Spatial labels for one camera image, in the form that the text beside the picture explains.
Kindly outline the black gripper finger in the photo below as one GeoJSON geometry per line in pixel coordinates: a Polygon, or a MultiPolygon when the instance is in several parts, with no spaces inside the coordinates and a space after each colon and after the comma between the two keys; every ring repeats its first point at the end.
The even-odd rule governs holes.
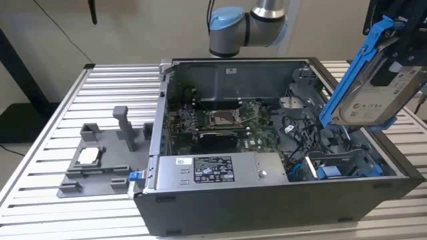
{"type": "Polygon", "coordinates": [[[382,5],[380,0],[370,0],[363,28],[362,28],[363,35],[368,35],[371,27],[374,26],[374,23],[378,21],[378,15],[379,15],[378,12],[379,12],[380,5],[382,5]]]}
{"type": "Polygon", "coordinates": [[[379,67],[370,81],[375,87],[387,87],[399,73],[427,65],[427,25],[420,23],[410,34],[399,31],[383,53],[379,67]]]}

